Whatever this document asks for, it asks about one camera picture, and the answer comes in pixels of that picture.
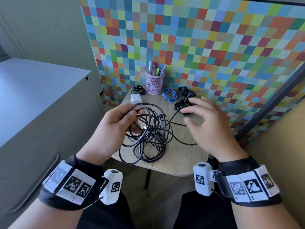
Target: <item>qr code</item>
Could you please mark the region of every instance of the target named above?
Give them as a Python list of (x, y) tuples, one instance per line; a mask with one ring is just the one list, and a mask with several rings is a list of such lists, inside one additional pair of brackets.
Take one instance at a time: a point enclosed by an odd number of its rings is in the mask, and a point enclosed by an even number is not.
[(250, 194), (263, 192), (256, 179), (244, 181)]
[(63, 188), (74, 193), (78, 186), (81, 184), (81, 182), (82, 180), (78, 179), (77, 177), (71, 176)]
[(241, 182), (230, 182), (233, 194), (246, 194)]
[(268, 189), (274, 187), (274, 184), (273, 184), (273, 182), (271, 181), (271, 178), (270, 178), (269, 174), (266, 173), (266, 174), (262, 175), (261, 177), (262, 177), (263, 181), (265, 182), (266, 187), (267, 187)]
[(204, 185), (204, 177), (196, 174), (196, 182)]
[(65, 176), (67, 172), (64, 171), (61, 168), (58, 168), (56, 170), (56, 172), (53, 174), (51, 180), (54, 181), (56, 184), (60, 183), (60, 181), (62, 180), (63, 176)]
[(91, 189), (92, 186), (87, 184), (86, 182), (83, 182), (81, 187), (79, 188), (78, 192), (76, 195), (81, 196), (82, 198), (85, 198), (87, 194), (89, 193), (89, 190)]
[(111, 192), (117, 192), (120, 189), (121, 182), (114, 182), (112, 184)]

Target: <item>person's left hand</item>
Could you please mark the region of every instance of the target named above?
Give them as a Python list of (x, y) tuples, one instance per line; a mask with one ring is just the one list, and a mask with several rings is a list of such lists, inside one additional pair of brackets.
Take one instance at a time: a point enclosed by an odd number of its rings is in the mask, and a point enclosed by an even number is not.
[[(130, 111), (133, 105), (124, 104), (109, 110), (76, 157), (94, 165), (102, 165), (122, 146), (130, 125), (133, 133), (140, 134), (141, 130), (133, 123), (138, 122), (135, 110), (138, 110), (140, 106)], [(139, 114), (145, 114), (145, 110), (141, 109)]]

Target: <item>forearm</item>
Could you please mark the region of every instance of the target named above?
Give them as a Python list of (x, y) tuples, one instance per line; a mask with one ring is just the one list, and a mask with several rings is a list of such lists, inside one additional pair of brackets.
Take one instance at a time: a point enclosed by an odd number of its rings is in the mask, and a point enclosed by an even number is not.
[(10, 229), (75, 229), (83, 210), (65, 211), (47, 206), (36, 199), (10, 226)]
[(300, 229), (283, 204), (245, 207), (232, 203), (238, 229)]

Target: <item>table leg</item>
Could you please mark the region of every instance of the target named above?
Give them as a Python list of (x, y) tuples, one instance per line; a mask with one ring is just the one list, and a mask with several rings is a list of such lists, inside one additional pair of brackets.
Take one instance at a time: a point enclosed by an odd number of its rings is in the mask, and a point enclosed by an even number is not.
[(147, 176), (146, 176), (146, 181), (145, 181), (145, 190), (148, 189), (148, 183), (149, 183), (149, 179), (150, 179), (150, 174), (151, 174), (152, 170), (151, 169), (147, 169)]

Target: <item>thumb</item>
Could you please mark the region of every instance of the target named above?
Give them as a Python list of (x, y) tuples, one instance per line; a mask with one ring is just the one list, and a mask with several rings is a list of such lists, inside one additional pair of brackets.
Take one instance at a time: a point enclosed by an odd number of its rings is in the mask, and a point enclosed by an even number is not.
[(189, 131), (191, 132), (191, 134), (193, 135), (194, 139), (196, 139), (196, 137), (198, 136), (199, 134), (199, 129), (200, 127), (198, 127), (197, 125), (195, 125), (193, 123), (193, 121), (188, 118), (188, 117), (185, 117), (184, 119), (184, 122), (186, 124), (186, 126), (188, 127)]
[(124, 129), (128, 129), (128, 127), (132, 124), (132, 122), (135, 120), (135, 118), (137, 117), (137, 112), (135, 110), (131, 110), (130, 112), (128, 112), (123, 119), (121, 119), (119, 121), (119, 124), (124, 128)]

